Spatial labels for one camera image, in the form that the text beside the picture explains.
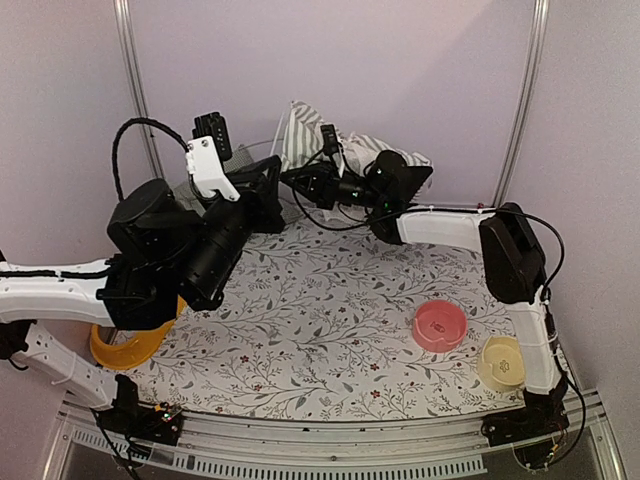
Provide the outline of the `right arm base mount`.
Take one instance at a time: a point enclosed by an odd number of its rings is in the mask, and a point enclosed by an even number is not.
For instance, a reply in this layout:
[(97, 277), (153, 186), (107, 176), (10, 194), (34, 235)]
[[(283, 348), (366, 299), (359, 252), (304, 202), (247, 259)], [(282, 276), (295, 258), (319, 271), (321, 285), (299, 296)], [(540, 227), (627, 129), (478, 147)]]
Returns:
[(481, 434), (488, 439), (490, 446), (498, 446), (567, 429), (569, 420), (563, 403), (567, 390), (565, 378), (561, 378), (548, 394), (531, 393), (525, 389), (525, 405), (504, 413), (486, 415)]

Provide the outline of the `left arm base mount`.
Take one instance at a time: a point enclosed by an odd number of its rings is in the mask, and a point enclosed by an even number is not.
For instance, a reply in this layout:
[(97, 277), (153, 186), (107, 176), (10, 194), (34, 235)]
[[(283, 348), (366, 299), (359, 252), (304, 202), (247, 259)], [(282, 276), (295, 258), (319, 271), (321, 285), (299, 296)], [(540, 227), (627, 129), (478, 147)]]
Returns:
[(129, 440), (145, 440), (176, 446), (181, 436), (184, 418), (177, 403), (161, 402), (153, 405), (139, 400), (137, 384), (123, 374), (115, 376), (116, 396), (106, 410), (99, 410), (99, 425), (122, 434)]

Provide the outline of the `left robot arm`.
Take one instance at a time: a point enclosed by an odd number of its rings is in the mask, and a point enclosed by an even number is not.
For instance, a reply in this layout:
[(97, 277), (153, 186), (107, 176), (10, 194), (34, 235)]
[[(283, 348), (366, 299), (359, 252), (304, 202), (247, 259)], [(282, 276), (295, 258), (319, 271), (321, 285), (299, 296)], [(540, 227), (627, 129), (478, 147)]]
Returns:
[(68, 267), (1, 266), (1, 355), (32, 367), (85, 405), (108, 411), (128, 434), (148, 426), (136, 384), (77, 354), (61, 323), (122, 331), (156, 329), (185, 302), (214, 311), (242, 250), (255, 233), (283, 229), (281, 161), (271, 156), (227, 175), (202, 211), (185, 208), (168, 183), (150, 180), (116, 205), (107, 232), (117, 253)]

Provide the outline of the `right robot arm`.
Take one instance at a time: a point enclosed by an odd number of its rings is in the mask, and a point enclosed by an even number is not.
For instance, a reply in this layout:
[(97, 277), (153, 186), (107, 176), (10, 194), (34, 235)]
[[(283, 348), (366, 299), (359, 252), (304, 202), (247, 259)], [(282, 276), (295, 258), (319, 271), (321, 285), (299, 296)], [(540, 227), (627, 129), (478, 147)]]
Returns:
[(556, 357), (557, 335), (548, 309), (553, 275), (531, 225), (536, 217), (519, 205), (464, 209), (420, 205), (415, 196), (431, 179), (430, 166), (410, 166), (391, 150), (380, 152), (365, 174), (339, 171), (312, 156), (280, 176), (294, 199), (316, 207), (360, 206), (367, 227), (392, 244), (430, 244), (477, 253), (489, 293), (509, 312), (524, 361), (528, 395), (559, 396), (568, 382)]

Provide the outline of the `green striped pet tent fabric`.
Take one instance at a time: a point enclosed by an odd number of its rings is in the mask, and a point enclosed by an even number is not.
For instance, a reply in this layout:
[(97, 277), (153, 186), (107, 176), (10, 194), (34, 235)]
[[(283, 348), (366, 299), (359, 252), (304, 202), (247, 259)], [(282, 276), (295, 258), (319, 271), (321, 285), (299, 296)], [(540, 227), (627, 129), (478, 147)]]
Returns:
[[(291, 103), (287, 124), (284, 129), (284, 140), (282, 142), (282, 173), (300, 167), (314, 167), (316, 164), (331, 164), (335, 166), (322, 152), (323, 141), (320, 126), (323, 124), (332, 123), (326, 121), (311, 105), (303, 101), (294, 101)], [(346, 165), (344, 172), (360, 175), (365, 174), (372, 166), (377, 155), (383, 150), (392, 150), (399, 153), (410, 166), (429, 165), (433, 168), (431, 160), (418, 152), (408, 153), (402, 149), (396, 149), (388, 143), (367, 134), (351, 133), (345, 136), (339, 129), (336, 127), (335, 129), (343, 148)], [(431, 180), (422, 188), (429, 187), (430, 182)], [(299, 207), (301, 213), (312, 224), (328, 231), (339, 230), (338, 228), (323, 224), (314, 219), (301, 202), (302, 199), (306, 198), (300, 194), (296, 194), (292, 190), (291, 192), (294, 202)], [(332, 211), (338, 205), (345, 204), (337, 203), (331, 210), (321, 210)], [(362, 220), (347, 226), (345, 229), (350, 230), (362, 227), (369, 228), (366, 223), (366, 213)]]

